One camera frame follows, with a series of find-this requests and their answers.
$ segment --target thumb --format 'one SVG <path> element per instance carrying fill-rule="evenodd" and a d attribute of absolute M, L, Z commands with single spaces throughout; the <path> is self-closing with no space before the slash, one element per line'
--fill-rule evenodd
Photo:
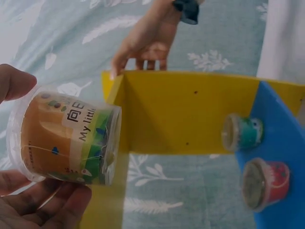
<path fill-rule="evenodd" d="M 132 52 L 131 46 L 128 45 L 128 42 L 123 41 L 117 53 L 114 55 L 111 61 L 111 79 L 114 80 L 116 76 L 121 74 L 122 70 L 125 69 L 128 62 L 129 56 Z"/>
<path fill-rule="evenodd" d="M 37 83 L 35 76 L 8 64 L 0 65 L 0 103 L 25 96 Z"/>

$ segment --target fabric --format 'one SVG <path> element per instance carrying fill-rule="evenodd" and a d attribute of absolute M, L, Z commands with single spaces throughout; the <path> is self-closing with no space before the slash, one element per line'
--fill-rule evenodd
<path fill-rule="evenodd" d="M 305 1 L 269 0 L 267 22 L 257 77 L 305 84 Z"/>
<path fill-rule="evenodd" d="M 102 98 L 100 72 L 151 0 L 0 0 L 0 62 L 62 93 Z M 255 76 L 267 0 L 207 0 L 198 25 L 179 24 L 169 70 Z M 11 167 L 0 106 L 0 168 Z M 124 229 L 254 229 L 234 156 L 131 155 Z"/>

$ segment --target light blue bedsheet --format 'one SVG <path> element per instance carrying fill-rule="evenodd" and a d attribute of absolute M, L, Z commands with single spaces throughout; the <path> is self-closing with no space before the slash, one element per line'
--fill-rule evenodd
<path fill-rule="evenodd" d="M 58 83 L 71 95 L 102 97 L 99 75 L 151 0 L 0 0 L 0 63 Z M 255 76 L 267 0 L 206 0 L 199 25 L 180 24 L 169 70 Z M 12 103 L 0 106 L 0 168 Z M 131 155 L 124 229 L 254 229 L 239 193 L 234 156 Z"/>

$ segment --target small cup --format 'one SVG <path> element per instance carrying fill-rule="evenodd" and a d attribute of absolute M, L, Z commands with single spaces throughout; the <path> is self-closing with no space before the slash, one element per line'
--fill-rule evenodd
<path fill-rule="evenodd" d="M 223 146 L 231 152 L 255 147 L 261 143 L 263 132 L 261 120 L 230 114 L 226 117 L 222 130 Z"/>
<path fill-rule="evenodd" d="M 16 101 L 7 148 L 12 163 L 31 181 L 46 177 L 110 185 L 121 130 L 121 108 L 35 87 Z"/>
<path fill-rule="evenodd" d="M 247 207 L 260 212 L 265 207 L 284 199 L 289 190 L 290 171 L 279 161 L 255 158 L 243 171 L 242 195 Z"/>

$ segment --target dark dot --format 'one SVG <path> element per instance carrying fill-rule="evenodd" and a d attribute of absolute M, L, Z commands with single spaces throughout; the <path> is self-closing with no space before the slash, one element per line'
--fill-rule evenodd
<path fill-rule="evenodd" d="M 61 106 L 60 103 L 56 103 L 56 104 L 54 105 L 55 108 L 59 108 L 60 106 Z"/>
<path fill-rule="evenodd" d="M 43 99 L 47 99 L 47 98 L 49 98 L 50 96 L 51 96 L 50 94 L 46 94 L 46 93 L 44 93 L 44 94 L 41 95 L 41 97 L 42 97 Z"/>

